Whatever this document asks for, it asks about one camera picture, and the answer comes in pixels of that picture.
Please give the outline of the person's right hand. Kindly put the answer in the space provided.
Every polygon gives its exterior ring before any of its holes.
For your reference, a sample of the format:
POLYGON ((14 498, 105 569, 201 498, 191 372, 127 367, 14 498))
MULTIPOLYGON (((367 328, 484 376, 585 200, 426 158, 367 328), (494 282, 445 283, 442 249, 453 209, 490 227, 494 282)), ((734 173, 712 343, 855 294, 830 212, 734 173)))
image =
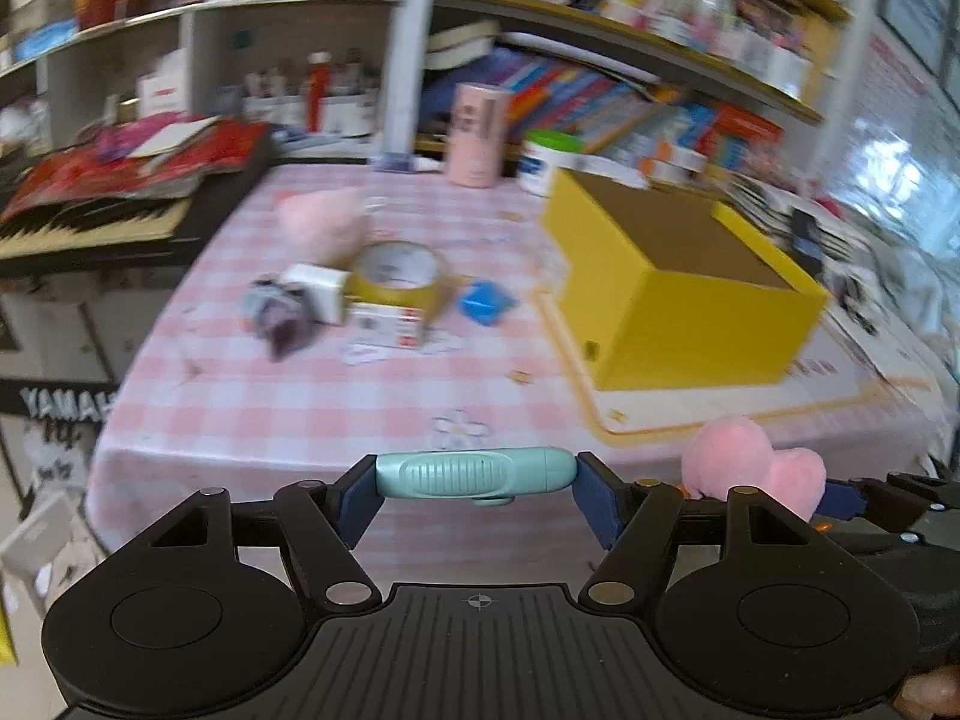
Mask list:
POLYGON ((960 668, 944 667, 908 678, 893 705, 901 717, 932 720, 960 715, 960 668))

